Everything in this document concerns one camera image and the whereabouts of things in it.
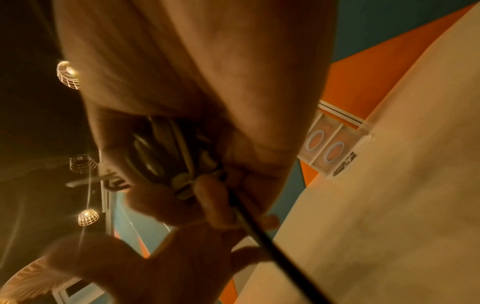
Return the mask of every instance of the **black cable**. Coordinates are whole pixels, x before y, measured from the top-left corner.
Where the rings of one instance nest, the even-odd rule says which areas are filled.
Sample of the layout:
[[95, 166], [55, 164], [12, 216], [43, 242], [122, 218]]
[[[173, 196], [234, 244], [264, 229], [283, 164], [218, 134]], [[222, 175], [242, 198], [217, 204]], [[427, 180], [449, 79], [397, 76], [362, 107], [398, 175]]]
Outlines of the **black cable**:
[[333, 304], [300, 269], [270, 240], [249, 211], [242, 204], [238, 196], [231, 190], [228, 191], [228, 200], [237, 219], [263, 248], [284, 274], [313, 304]]

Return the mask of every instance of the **wire cage lamp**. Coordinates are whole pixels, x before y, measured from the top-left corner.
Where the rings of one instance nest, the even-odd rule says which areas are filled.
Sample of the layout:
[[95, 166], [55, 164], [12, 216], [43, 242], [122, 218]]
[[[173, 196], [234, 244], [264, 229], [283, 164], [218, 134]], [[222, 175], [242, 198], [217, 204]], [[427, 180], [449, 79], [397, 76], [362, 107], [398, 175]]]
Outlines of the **wire cage lamp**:
[[74, 173], [89, 173], [97, 167], [93, 158], [86, 154], [77, 154], [70, 158], [70, 170]]
[[80, 90], [79, 79], [77, 78], [77, 71], [71, 67], [70, 62], [62, 61], [56, 66], [56, 76], [58, 79], [69, 88]]
[[88, 226], [95, 223], [100, 218], [99, 214], [93, 209], [87, 209], [82, 211], [78, 215], [78, 225]]

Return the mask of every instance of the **dark ceiling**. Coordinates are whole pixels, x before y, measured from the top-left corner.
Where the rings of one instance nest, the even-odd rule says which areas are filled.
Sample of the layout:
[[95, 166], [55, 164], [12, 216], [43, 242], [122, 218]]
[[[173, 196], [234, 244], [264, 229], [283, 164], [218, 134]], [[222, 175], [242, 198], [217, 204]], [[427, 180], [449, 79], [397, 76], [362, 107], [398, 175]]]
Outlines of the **dark ceiling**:
[[[49, 0], [3, 1], [0, 10], [0, 285], [49, 243], [81, 232], [88, 188], [64, 187], [78, 153], [97, 158], [78, 91], [56, 76], [62, 60]], [[100, 187], [90, 206], [101, 210]], [[105, 219], [89, 231], [105, 231]]]

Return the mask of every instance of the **skin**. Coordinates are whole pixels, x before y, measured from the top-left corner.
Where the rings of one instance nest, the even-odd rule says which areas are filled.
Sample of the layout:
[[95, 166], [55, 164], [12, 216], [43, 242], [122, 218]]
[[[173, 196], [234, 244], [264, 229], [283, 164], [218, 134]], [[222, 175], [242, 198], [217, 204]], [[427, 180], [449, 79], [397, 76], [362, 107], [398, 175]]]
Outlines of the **skin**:
[[[87, 236], [81, 248], [64, 240], [48, 255], [51, 267], [120, 302], [213, 303], [235, 272], [265, 260], [258, 248], [231, 253], [245, 233], [225, 230], [238, 226], [227, 187], [257, 218], [279, 195], [325, 86], [336, 2], [57, 0], [54, 10], [94, 139], [132, 186], [127, 203], [182, 227], [147, 260], [108, 236]], [[188, 204], [144, 183], [125, 153], [146, 116], [195, 122], [214, 142], [226, 182], [199, 177]]]

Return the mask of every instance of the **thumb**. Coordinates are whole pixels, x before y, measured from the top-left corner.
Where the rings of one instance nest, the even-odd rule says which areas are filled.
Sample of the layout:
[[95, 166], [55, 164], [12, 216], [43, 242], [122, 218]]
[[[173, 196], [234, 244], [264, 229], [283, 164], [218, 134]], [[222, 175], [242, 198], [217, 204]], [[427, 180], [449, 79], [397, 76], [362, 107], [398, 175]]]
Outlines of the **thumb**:
[[235, 274], [249, 265], [270, 260], [270, 257], [260, 247], [248, 246], [231, 253], [230, 266], [233, 274]]
[[46, 263], [56, 271], [96, 283], [118, 303], [139, 303], [151, 276], [148, 262], [124, 241], [103, 234], [74, 235], [52, 245]]

